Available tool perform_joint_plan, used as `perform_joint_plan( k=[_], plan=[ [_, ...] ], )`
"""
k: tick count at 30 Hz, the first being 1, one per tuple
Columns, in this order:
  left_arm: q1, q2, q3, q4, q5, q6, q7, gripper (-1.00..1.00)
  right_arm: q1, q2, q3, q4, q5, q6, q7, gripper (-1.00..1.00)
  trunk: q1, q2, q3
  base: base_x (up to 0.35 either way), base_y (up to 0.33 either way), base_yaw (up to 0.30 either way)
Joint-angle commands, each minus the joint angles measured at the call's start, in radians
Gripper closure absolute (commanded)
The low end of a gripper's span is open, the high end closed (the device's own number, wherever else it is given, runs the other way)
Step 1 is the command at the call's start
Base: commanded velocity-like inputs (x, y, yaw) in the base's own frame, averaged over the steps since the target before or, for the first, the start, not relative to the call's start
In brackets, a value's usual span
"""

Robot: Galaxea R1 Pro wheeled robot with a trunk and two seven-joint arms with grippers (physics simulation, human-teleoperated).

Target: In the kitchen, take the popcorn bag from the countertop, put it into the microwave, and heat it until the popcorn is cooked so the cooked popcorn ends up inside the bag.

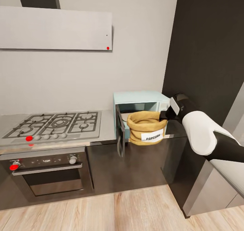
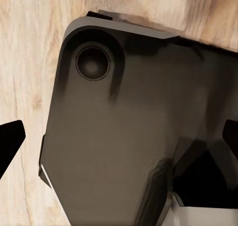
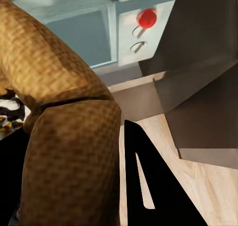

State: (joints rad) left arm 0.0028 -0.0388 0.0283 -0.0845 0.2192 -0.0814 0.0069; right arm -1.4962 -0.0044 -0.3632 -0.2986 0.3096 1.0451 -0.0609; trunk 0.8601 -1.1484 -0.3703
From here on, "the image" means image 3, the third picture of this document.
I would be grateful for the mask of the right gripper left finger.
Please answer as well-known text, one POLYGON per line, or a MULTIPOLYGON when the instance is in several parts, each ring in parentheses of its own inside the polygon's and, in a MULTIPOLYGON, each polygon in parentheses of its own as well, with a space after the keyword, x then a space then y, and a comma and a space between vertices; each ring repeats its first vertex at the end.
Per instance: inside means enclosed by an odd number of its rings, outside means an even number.
POLYGON ((19 204, 29 139, 21 127, 0 140, 0 226, 8 225, 19 204))

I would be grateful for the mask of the popcorn bag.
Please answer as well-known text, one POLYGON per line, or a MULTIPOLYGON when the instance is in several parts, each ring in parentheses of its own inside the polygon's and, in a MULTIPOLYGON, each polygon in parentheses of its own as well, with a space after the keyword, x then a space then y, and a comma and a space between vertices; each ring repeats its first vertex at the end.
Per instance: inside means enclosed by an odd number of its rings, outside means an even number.
POLYGON ((120 226, 121 108, 63 40, 0 0, 0 98, 31 111, 19 226, 120 226))

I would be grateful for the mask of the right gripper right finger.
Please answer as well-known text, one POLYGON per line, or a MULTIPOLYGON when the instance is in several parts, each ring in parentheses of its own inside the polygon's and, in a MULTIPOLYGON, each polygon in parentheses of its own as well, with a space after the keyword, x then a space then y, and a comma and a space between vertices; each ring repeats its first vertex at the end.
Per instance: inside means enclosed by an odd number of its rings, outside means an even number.
POLYGON ((208 226, 143 128, 124 122, 128 226, 208 226), (155 209, 143 205, 139 158, 155 209))

